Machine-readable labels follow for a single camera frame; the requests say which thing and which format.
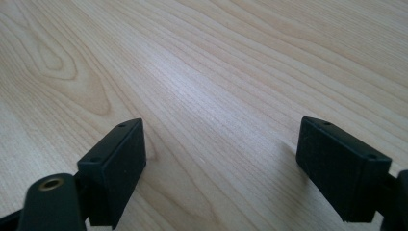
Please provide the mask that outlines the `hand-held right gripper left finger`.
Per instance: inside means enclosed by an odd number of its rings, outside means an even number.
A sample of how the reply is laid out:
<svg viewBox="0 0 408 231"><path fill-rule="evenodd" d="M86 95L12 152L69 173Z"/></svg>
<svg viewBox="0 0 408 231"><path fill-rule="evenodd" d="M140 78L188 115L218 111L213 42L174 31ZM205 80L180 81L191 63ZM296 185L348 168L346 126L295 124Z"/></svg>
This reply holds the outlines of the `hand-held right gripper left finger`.
<svg viewBox="0 0 408 231"><path fill-rule="evenodd" d="M119 123L78 161L92 226L116 229L145 166L141 118Z"/></svg>

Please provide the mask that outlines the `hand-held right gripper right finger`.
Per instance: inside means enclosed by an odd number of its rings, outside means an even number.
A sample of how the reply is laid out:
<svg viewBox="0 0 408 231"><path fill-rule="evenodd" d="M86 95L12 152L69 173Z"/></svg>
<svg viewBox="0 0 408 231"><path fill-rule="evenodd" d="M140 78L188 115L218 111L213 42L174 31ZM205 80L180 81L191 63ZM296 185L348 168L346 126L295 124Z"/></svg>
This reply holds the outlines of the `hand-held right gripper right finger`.
<svg viewBox="0 0 408 231"><path fill-rule="evenodd" d="M391 158L328 121L305 116L296 162L342 220L372 221Z"/></svg>

